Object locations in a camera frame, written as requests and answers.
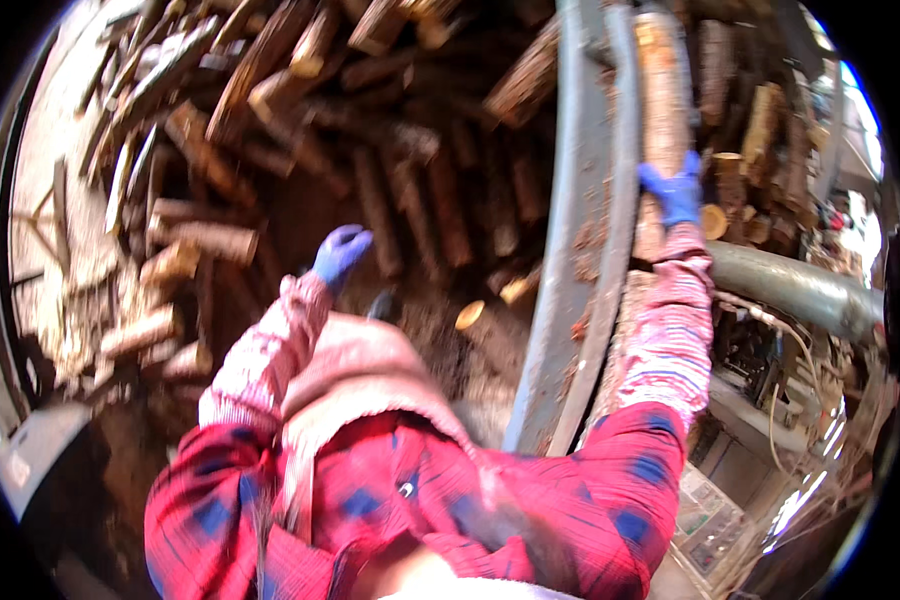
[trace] red plaid shirt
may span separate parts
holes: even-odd
[[[584,598],[646,596],[673,534],[685,431],[708,398],[709,264],[696,227],[675,226],[626,355],[622,408],[597,422],[583,449],[558,458],[483,450],[520,508],[560,536]],[[270,362],[292,353],[282,364],[305,366],[328,302],[314,279],[287,286],[231,349],[205,400],[239,403],[234,389],[242,382],[268,395],[251,404],[279,402],[287,377],[272,372]],[[282,337],[297,333],[303,342]],[[211,422],[204,413],[228,411],[210,411],[204,402],[200,411],[201,426],[181,440],[150,492],[150,577],[167,598],[247,598],[258,594],[258,498],[279,489],[286,459],[265,419]],[[428,421],[403,412],[360,418],[317,455],[312,545],[278,526],[270,530],[261,595],[346,598],[366,561],[405,532],[458,577],[535,583],[519,535],[495,551],[468,535],[464,523],[478,498],[473,462]]]

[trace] person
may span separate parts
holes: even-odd
[[[332,232],[231,348],[144,519],[167,598],[642,598],[674,532],[708,402],[699,158],[663,178],[666,244],[618,409],[565,457],[476,447],[392,325],[329,313],[372,245]]]

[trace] blue nitrile glove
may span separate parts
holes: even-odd
[[[637,166],[640,183],[660,200],[663,213],[660,222],[666,229],[677,223],[700,224],[701,187],[697,175],[700,173],[700,157],[694,150],[687,150],[683,160],[683,170],[669,179],[660,176],[657,168],[649,162]]]
[[[364,230],[359,224],[341,225],[320,244],[313,261],[313,272],[337,296],[344,290],[347,275],[372,243],[372,231]]]

